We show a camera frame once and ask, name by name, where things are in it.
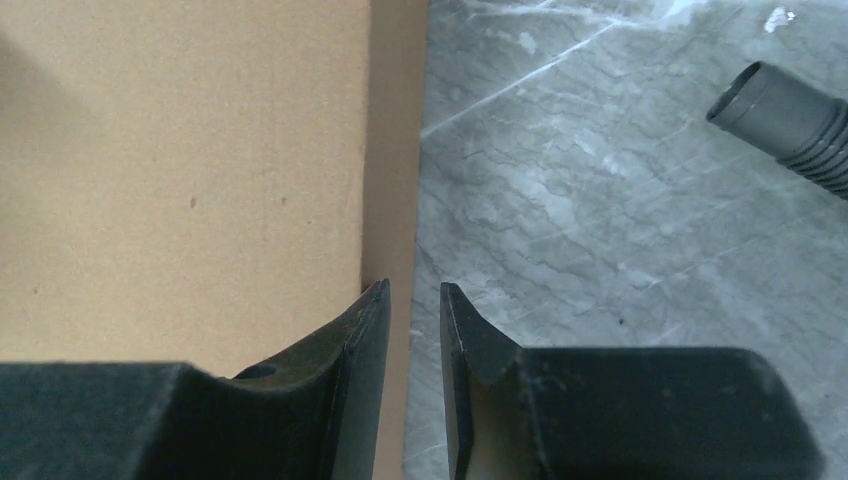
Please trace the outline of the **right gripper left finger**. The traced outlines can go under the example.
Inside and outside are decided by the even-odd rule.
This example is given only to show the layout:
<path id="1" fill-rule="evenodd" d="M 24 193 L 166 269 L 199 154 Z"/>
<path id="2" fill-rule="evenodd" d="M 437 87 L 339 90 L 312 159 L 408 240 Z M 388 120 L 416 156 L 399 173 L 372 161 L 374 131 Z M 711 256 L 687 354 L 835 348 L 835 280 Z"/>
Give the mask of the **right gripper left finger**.
<path id="1" fill-rule="evenodd" d="M 368 479 L 387 281 L 232 378 L 188 363 L 5 363 L 5 479 Z"/>

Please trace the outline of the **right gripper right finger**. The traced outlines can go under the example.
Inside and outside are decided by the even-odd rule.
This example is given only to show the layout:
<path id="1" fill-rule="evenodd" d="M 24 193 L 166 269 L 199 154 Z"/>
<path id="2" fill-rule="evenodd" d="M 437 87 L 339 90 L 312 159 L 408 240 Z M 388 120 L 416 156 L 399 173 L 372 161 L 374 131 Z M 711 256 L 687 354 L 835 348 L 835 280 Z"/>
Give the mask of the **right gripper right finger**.
<path id="1" fill-rule="evenodd" d="M 758 353 L 524 347 L 440 288 L 454 479 L 818 479 L 825 460 Z"/>

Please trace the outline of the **brown cardboard box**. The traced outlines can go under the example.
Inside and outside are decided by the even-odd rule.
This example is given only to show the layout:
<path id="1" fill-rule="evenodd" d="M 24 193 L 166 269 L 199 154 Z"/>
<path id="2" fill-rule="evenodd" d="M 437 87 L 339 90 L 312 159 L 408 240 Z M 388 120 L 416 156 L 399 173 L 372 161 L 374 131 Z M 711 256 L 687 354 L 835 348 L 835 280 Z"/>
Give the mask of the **brown cardboard box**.
<path id="1" fill-rule="evenodd" d="M 5 1 L 1 357 L 230 376 L 388 279 L 403 477 L 428 5 Z"/>

